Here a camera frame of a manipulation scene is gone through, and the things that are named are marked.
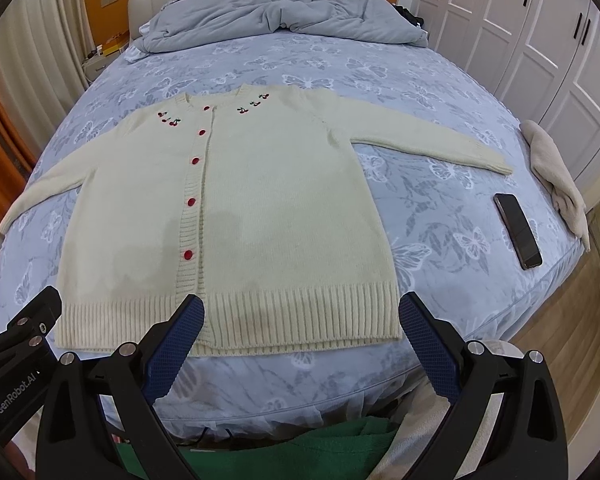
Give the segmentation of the cream sheer curtain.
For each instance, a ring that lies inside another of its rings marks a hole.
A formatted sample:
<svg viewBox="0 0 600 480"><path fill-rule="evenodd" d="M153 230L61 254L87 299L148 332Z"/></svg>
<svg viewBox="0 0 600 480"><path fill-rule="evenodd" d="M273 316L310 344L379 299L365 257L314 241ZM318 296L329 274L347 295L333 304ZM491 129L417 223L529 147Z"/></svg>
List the cream sheer curtain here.
<svg viewBox="0 0 600 480"><path fill-rule="evenodd" d="M84 0L12 0L0 17L0 101L36 162L87 88L93 47Z"/></svg>

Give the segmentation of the white wardrobe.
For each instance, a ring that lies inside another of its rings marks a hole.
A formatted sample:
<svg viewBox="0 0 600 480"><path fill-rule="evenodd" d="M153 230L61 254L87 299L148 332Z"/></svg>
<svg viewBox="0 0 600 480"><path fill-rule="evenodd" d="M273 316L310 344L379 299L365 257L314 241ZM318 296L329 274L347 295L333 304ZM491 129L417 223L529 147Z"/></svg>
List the white wardrobe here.
<svg viewBox="0 0 600 480"><path fill-rule="evenodd" d="M413 0L429 44L554 139L582 193L600 178L600 9L593 0Z"/></svg>

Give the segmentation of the blue butterfly bed sheet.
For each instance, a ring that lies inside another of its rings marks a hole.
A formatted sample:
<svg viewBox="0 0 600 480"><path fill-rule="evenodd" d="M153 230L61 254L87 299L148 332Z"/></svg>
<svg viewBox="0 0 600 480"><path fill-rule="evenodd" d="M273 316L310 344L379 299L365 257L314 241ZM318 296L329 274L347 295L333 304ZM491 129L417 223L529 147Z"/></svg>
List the blue butterfly bed sheet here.
<svg viewBox="0 0 600 480"><path fill-rule="evenodd" d="M583 248L529 167L519 122L471 76L423 48L291 32L112 63L84 93L35 167L44 174L127 114L179 93L242 84L325 88L467 134L502 153L508 177L361 145L356 152L391 246L402 292L467 338L509 339L568 278ZM513 194L543 263L524 270L494 204ZM332 352L193 358L156 409L190 439L268 436L355 419L410 391L406 341Z"/></svg>

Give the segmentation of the green garment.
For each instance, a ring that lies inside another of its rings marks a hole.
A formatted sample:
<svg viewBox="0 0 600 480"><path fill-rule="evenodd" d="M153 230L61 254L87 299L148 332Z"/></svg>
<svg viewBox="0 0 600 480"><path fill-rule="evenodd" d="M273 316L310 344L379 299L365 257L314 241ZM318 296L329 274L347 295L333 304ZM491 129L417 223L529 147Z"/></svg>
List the green garment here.
<svg viewBox="0 0 600 480"><path fill-rule="evenodd" d="M181 446L201 479L365 479L386 454L398 425L365 417L316 428L287 442L243 451L195 451Z"/></svg>

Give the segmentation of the beige folded cloth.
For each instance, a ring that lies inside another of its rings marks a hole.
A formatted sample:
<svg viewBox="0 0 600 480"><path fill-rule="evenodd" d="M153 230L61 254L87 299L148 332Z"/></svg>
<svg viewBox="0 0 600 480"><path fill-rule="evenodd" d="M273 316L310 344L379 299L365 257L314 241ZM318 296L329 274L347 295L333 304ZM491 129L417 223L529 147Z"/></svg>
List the beige folded cloth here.
<svg viewBox="0 0 600 480"><path fill-rule="evenodd" d="M552 137L536 122L524 120L520 131L529 145L530 167L547 185L552 203L570 232L591 250L585 202Z"/></svg>

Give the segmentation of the white bedside table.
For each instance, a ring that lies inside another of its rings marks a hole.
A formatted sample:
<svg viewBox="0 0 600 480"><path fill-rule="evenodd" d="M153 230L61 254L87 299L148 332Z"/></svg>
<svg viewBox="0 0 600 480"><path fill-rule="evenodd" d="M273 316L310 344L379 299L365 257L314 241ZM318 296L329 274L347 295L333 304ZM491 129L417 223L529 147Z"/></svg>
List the white bedside table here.
<svg viewBox="0 0 600 480"><path fill-rule="evenodd" d="M82 63L86 81L92 84L106 68L129 47L130 32L120 32L99 44Z"/></svg>

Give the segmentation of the dark clutter right nightstand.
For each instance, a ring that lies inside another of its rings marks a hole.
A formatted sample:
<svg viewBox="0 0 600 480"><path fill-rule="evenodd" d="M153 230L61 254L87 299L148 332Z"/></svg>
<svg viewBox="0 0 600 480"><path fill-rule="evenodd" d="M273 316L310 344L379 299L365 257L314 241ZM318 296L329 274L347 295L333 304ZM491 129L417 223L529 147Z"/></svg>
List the dark clutter right nightstand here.
<svg viewBox="0 0 600 480"><path fill-rule="evenodd" d="M419 28L424 27L425 20L420 16L414 15L410 10L404 8L404 6L400 6L400 4L394 4L393 7L394 10L396 10L396 12L398 12L402 16L402 18L405 18L412 25Z"/></svg>

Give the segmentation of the grey crumpled duvet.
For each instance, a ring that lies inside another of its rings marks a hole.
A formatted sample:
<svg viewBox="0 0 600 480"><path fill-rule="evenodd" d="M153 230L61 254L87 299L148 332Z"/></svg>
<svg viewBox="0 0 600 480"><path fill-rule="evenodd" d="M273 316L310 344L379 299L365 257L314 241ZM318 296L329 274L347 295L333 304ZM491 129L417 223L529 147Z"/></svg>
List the grey crumpled duvet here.
<svg viewBox="0 0 600 480"><path fill-rule="evenodd" d="M426 30L411 24L386 0L176 0L149 21L132 48L145 56L279 29L376 44L428 46Z"/></svg>

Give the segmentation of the cream knit cardigan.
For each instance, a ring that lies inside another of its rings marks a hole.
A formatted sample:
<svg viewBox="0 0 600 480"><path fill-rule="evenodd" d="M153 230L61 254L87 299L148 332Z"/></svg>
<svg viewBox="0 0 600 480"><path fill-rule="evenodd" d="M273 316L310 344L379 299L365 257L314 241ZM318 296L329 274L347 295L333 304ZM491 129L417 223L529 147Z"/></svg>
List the cream knit cardigan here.
<svg viewBox="0 0 600 480"><path fill-rule="evenodd" d="M398 279L355 144L509 174L483 143L327 89L244 86L141 108L42 174L7 232L78 191L61 248L61 348L137 340L189 295L198 354L286 353L401 336Z"/></svg>

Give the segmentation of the black smartphone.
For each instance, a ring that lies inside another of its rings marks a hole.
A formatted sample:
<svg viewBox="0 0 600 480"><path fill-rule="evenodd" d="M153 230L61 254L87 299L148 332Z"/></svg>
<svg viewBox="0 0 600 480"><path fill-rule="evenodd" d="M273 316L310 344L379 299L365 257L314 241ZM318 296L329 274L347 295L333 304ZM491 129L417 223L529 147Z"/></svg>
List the black smartphone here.
<svg viewBox="0 0 600 480"><path fill-rule="evenodd" d="M513 194L498 193L494 195L493 200L506 227L520 266L524 270L540 266L543 260L539 246L536 244L531 226L517 197Z"/></svg>

